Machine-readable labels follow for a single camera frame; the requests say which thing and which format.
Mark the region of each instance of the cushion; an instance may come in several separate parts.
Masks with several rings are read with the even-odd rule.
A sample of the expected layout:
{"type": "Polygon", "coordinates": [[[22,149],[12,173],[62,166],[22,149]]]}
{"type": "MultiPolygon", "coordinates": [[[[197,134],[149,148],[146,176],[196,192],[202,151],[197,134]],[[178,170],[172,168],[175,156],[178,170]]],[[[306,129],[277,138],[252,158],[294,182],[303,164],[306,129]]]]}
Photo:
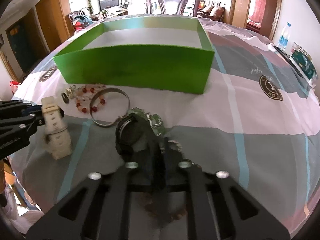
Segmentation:
{"type": "Polygon", "coordinates": [[[224,10],[225,9],[221,6],[215,6],[211,11],[210,16],[217,17],[220,19],[224,13],[224,10]]]}
{"type": "Polygon", "coordinates": [[[207,6],[207,7],[204,7],[202,9],[203,12],[208,12],[208,13],[211,13],[212,9],[214,8],[214,6],[207,6]]]}

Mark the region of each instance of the open box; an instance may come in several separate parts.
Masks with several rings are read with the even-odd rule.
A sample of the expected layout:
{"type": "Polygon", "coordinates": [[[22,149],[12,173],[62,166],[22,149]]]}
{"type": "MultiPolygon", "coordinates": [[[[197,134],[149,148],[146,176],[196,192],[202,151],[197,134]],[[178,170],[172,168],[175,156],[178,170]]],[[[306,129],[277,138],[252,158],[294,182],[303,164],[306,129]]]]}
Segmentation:
{"type": "Polygon", "coordinates": [[[53,59],[67,83],[202,94],[213,57],[196,18],[144,16],[101,23],[53,59]]]}

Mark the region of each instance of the ring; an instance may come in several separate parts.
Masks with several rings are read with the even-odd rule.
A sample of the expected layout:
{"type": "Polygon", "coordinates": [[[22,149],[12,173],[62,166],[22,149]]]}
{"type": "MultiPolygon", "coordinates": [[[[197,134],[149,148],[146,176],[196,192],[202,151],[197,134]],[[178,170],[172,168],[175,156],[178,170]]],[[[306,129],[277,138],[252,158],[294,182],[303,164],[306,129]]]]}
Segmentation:
{"type": "Polygon", "coordinates": [[[94,97],[91,99],[90,101],[90,106],[89,106],[89,113],[90,113],[90,116],[92,118],[92,121],[94,121],[98,126],[100,127],[111,127],[113,125],[115,125],[117,122],[119,122],[121,119],[123,119],[124,117],[126,117],[128,115],[128,111],[130,110],[130,99],[128,97],[128,95],[122,91],[121,89],[119,88],[106,88],[106,89],[103,89],[101,91],[99,91],[98,93],[96,93],[94,95],[94,97]],[[123,116],[119,116],[114,122],[110,123],[110,124],[102,124],[102,123],[99,123],[97,122],[93,116],[92,116],[92,106],[93,106],[93,103],[95,102],[95,100],[103,95],[103,94],[106,94],[106,93],[110,93],[110,92],[116,92],[116,93],[120,93],[122,95],[124,95],[127,99],[128,99],[128,109],[127,109],[127,112],[123,115],[123,116]]]}

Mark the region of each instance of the water bottle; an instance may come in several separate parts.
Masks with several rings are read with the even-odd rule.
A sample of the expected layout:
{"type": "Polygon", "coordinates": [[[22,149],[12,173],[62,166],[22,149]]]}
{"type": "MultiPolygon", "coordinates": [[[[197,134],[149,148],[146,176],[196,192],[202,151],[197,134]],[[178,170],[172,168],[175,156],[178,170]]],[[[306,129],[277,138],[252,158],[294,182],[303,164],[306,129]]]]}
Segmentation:
{"type": "Polygon", "coordinates": [[[281,49],[282,51],[285,51],[285,48],[287,47],[289,36],[290,36],[290,27],[291,27],[291,24],[287,23],[287,26],[284,27],[281,32],[278,48],[281,49]]]}

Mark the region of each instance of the white watch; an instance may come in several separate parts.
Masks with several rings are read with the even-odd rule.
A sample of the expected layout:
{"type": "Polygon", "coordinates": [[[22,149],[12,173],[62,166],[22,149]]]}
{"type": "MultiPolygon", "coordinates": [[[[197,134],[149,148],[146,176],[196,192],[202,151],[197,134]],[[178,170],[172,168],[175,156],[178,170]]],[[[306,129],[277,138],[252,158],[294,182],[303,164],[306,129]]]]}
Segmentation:
{"type": "Polygon", "coordinates": [[[71,154],[71,137],[54,97],[41,99],[48,152],[55,160],[71,154]]]}

